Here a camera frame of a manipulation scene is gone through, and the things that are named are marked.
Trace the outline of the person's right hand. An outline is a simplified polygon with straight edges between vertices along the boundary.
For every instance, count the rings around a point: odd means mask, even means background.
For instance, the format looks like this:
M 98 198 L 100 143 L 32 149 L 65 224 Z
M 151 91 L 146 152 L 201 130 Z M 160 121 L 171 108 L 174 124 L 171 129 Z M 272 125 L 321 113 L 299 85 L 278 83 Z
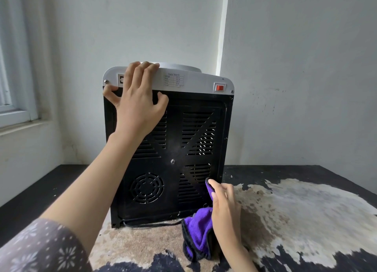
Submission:
M 241 242 L 241 205 L 235 197 L 234 186 L 227 183 L 212 183 L 213 194 L 212 222 L 219 244 L 237 239 Z

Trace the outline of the person's left hand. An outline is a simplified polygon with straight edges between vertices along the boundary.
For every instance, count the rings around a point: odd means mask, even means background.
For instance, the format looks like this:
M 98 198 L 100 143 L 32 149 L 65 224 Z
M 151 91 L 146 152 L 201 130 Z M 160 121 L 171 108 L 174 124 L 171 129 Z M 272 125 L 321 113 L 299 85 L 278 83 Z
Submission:
M 165 114 L 154 112 L 153 92 L 152 95 L 135 96 L 135 69 L 139 64 L 131 63 L 125 70 L 120 105 L 115 108 L 117 120 L 114 135 L 119 138 L 142 140 Z M 152 84 L 159 67 L 159 63 L 152 63 Z

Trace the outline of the white and black water dispenser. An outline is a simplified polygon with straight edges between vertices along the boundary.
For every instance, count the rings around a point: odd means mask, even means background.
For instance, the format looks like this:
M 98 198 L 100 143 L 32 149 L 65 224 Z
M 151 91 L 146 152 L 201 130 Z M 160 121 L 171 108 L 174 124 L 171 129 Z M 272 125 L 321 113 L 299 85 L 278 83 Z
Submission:
M 200 69 L 160 63 L 153 79 L 168 96 L 165 114 L 135 151 L 110 208 L 111 227 L 151 227 L 192 216 L 211 200 L 207 178 L 222 181 L 234 85 Z

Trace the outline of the purple microfibre cloth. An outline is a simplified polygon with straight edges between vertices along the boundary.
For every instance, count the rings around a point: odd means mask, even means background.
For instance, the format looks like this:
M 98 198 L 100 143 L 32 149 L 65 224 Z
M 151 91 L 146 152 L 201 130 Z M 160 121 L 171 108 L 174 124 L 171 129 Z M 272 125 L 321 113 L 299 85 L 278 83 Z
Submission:
M 222 258 L 223 253 L 215 236 L 212 222 L 213 203 L 200 208 L 193 216 L 181 221 L 183 253 L 187 260 Z

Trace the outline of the person's left forearm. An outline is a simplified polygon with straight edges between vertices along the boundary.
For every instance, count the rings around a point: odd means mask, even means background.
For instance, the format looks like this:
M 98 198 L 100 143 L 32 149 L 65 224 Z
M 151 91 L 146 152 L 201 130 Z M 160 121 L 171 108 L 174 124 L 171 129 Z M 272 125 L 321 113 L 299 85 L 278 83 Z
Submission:
M 145 135 L 111 134 L 99 155 L 40 216 L 67 227 L 90 254 L 126 169 Z

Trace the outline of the person's right forearm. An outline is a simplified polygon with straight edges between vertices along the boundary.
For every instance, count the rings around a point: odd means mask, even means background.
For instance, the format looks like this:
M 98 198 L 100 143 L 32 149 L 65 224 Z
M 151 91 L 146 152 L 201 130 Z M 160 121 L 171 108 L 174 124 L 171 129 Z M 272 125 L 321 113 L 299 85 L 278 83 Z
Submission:
M 223 241 L 220 247 L 233 272 L 258 272 L 248 251 L 237 239 Z

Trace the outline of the grey floral sleeve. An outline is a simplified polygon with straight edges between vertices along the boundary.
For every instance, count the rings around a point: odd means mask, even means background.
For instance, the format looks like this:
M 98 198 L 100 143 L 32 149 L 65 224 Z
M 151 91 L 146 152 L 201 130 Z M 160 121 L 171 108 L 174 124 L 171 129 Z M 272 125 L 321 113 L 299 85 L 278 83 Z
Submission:
M 0 272 L 93 272 L 73 232 L 38 218 L 0 248 Z

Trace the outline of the white window frame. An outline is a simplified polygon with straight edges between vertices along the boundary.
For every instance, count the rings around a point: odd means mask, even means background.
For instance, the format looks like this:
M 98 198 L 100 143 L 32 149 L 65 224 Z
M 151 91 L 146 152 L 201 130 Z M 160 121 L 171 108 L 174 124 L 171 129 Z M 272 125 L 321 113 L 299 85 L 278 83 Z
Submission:
M 0 0 L 0 128 L 38 119 L 23 0 Z

